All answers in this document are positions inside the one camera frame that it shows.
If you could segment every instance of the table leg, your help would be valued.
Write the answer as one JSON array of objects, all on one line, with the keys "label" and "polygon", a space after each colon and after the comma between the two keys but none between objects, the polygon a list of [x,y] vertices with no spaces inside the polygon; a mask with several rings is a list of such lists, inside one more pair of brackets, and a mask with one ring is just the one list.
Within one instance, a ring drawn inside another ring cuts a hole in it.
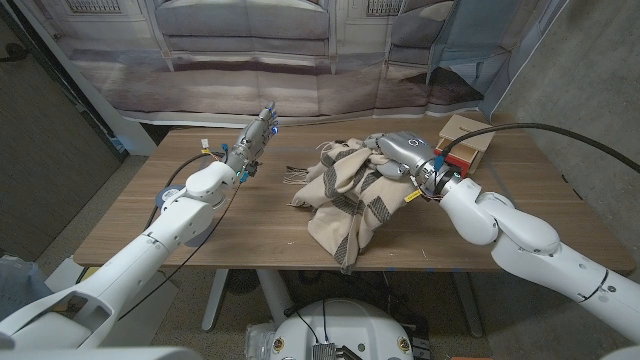
[{"label": "table leg", "polygon": [[222,295],[224,294],[224,286],[227,283],[228,273],[229,269],[216,269],[216,274],[213,276],[209,301],[207,302],[207,308],[204,311],[204,318],[202,319],[202,330],[204,331],[213,330],[218,310],[220,309],[220,305],[222,305]]},{"label": "table leg", "polygon": [[473,290],[471,289],[471,282],[469,280],[469,274],[465,272],[451,273],[453,280],[458,290],[458,297],[462,303],[462,309],[464,315],[467,318],[467,324],[469,325],[469,331],[471,336],[480,338],[484,336],[482,330],[482,323],[480,322],[480,313],[478,312],[478,304],[476,304]]},{"label": "table leg", "polygon": [[260,278],[260,285],[264,297],[267,299],[273,322],[276,326],[280,326],[287,319],[284,315],[285,310],[293,307],[287,286],[278,270],[257,269],[256,272]]}]

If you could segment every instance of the wooden table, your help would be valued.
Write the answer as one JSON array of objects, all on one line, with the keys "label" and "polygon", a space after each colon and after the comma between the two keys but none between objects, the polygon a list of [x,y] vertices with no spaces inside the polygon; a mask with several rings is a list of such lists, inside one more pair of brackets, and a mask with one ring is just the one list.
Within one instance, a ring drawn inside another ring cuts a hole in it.
[{"label": "wooden table", "polygon": [[[478,113],[465,116],[482,120]],[[214,268],[339,269],[307,232],[308,209],[287,206],[301,186],[282,183],[286,165],[308,167],[319,161],[315,147],[327,140],[364,139],[371,133],[411,130],[430,144],[448,117],[363,119],[282,127],[260,158],[255,178],[242,185],[211,239],[189,266]],[[509,122],[498,116],[494,124]],[[183,161],[200,152],[200,139],[212,147],[233,144],[239,130],[193,128],[172,131],[140,169],[74,255],[82,265],[104,264],[143,230],[154,197]],[[204,164],[198,160],[176,178]],[[480,167],[471,176],[484,191],[496,191],[516,206],[553,225],[563,242],[600,264],[629,273],[635,262],[600,219],[566,184],[544,154],[520,130],[496,133]],[[435,202],[412,201],[376,231],[355,270],[495,271],[491,246],[464,241]],[[177,266],[194,250],[181,247],[165,265]]]}]

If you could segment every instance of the cardboard box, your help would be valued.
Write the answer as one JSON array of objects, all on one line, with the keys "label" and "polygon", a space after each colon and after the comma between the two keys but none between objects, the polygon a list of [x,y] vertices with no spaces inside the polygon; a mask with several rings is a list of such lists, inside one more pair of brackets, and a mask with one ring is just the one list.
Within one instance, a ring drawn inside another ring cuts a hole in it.
[{"label": "cardboard box", "polygon": [[[436,146],[435,153],[440,154],[447,145],[462,135],[488,127],[491,127],[491,125],[460,115],[453,115],[440,131],[440,141]],[[482,159],[482,155],[489,147],[493,135],[494,133],[478,135],[461,142],[451,150],[445,161],[459,166],[462,169],[462,174],[460,174],[462,177],[467,174],[473,174]]]}]

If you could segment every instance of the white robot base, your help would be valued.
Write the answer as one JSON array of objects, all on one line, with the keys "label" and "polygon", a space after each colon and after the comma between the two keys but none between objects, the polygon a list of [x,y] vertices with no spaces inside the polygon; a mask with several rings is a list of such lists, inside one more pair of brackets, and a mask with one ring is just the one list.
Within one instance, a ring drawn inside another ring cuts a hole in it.
[{"label": "white robot base", "polygon": [[362,301],[328,299],[324,311],[318,301],[299,314],[277,329],[273,323],[248,326],[247,359],[413,359],[402,326]]}]

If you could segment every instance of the beige scarf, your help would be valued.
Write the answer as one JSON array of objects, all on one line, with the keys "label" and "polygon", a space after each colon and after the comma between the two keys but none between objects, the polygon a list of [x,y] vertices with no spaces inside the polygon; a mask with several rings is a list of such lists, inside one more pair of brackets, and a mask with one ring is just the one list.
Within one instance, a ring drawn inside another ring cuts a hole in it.
[{"label": "beige scarf", "polygon": [[350,273],[360,250],[373,237],[373,231],[387,222],[405,204],[404,197],[414,189],[409,180],[383,177],[375,165],[389,159],[362,141],[328,143],[320,163],[310,167],[307,185],[294,196],[293,206],[312,206],[311,236]]}]

